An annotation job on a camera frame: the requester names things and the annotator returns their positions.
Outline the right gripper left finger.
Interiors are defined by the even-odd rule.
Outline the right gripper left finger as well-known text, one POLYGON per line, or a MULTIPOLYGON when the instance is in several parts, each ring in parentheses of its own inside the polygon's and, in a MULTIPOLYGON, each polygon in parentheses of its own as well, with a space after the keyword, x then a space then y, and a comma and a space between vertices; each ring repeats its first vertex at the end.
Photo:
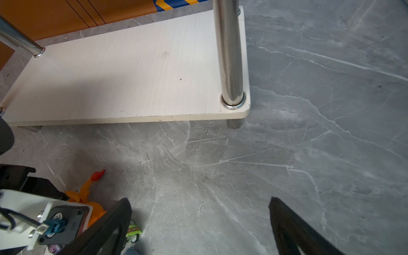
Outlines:
POLYGON ((121 254, 132 215, 128 199, 119 200, 103 217, 73 242, 61 255, 119 255, 121 254))

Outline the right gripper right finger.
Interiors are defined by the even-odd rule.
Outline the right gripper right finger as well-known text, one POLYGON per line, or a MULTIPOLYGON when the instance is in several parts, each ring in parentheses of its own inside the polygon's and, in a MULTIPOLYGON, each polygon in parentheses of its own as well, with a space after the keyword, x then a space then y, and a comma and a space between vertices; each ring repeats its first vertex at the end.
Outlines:
POLYGON ((271 197, 269 203, 271 226, 280 255, 341 255, 289 206, 279 198, 271 197))

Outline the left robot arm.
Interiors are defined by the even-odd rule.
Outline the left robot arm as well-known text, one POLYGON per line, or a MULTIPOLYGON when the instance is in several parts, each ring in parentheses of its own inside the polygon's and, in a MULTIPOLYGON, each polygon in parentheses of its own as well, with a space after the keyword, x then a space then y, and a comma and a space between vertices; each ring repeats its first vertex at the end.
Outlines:
MULTIPOLYGON (((9 151, 13 145, 14 134, 10 126, 1 120, 1 154, 9 151)), ((32 167, 1 164, 1 189, 20 191, 62 201, 69 200, 69 197, 59 191, 50 180, 29 175, 35 172, 36 169, 32 167)))

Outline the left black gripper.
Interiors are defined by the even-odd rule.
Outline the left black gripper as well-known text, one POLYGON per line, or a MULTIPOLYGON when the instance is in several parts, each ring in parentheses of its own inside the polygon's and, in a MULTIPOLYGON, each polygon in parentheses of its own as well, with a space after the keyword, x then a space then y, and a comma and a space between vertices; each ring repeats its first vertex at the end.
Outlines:
POLYGON ((53 183, 41 177, 29 176, 36 169, 18 165, 1 164, 1 189, 21 191, 37 196, 68 201, 69 197, 53 183))

